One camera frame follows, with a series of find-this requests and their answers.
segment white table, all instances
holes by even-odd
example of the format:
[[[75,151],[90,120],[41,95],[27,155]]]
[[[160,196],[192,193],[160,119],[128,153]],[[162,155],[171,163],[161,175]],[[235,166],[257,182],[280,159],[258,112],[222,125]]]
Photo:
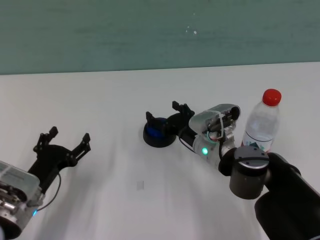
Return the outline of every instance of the white table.
[[[167,117],[174,113],[173,100],[196,113],[237,104],[239,145],[264,90],[279,89],[281,125],[272,151],[320,191],[319,78],[319,62],[0,76],[2,161],[28,170],[39,134],[52,126],[59,130],[52,143],[69,149],[84,133],[91,136],[92,151],[62,171],[56,200],[32,218],[19,239],[268,239],[256,221],[254,201],[234,196],[228,177],[178,141],[164,149],[145,144],[145,112]],[[137,190],[141,181],[144,190]],[[58,179],[45,202],[57,184]]]

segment green led light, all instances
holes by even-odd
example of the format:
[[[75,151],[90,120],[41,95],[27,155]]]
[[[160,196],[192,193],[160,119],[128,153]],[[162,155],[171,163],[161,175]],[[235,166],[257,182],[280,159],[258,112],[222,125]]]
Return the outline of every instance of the green led light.
[[[202,153],[203,153],[203,155],[207,155],[208,149],[206,147],[202,148]]]

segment green wall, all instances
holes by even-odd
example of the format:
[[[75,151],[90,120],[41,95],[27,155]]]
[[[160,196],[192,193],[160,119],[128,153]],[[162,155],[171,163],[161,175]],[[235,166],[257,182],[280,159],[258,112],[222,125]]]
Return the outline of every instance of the green wall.
[[[0,2],[0,74],[310,61],[320,0]]]

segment plastic water bottle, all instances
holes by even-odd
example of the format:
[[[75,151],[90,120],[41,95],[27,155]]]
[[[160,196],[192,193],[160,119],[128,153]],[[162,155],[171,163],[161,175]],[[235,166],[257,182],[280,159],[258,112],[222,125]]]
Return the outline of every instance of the plastic water bottle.
[[[250,145],[268,152],[278,132],[281,93],[276,89],[264,92],[262,101],[252,110],[246,123],[242,146]]]

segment cable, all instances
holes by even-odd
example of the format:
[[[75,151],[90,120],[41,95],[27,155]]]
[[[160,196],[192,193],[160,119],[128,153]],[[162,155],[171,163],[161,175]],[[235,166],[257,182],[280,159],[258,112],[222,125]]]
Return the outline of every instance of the cable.
[[[224,138],[221,138],[221,140],[219,141],[219,158],[220,158],[220,161],[222,161],[222,145],[224,143]]]
[[[185,146],[187,149],[189,149],[191,152],[193,152],[193,153],[195,154],[195,151],[193,151],[190,147],[188,147],[188,146],[182,141],[182,139],[181,139],[181,135],[182,135],[182,133],[186,130],[186,128],[187,128],[187,126],[185,126],[184,128],[182,128],[182,129],[179,131],[179,133],[178,133],[178,139],[179,139],[180,143],[181,143],[183,146]]]
[[[56,199],[56,197],[57,197],[57,195],[58,195],[58,192],[59,192],[59,189],[60,189],[60,186],[61,186],[61,175],[60,175],[60,173],[58,173],[58,177],[59,177],[59,185],[58,185],[58,188],[57,188],[57,190],[56,190],[55,195],[53,196],[53,198],[51,199],[51,201],[48,202],[45,206],[37,209],[37,210],[36,210],[37,212],[39,212],[39,211],[45,209],[46,207],[48,207],[48,206]]]

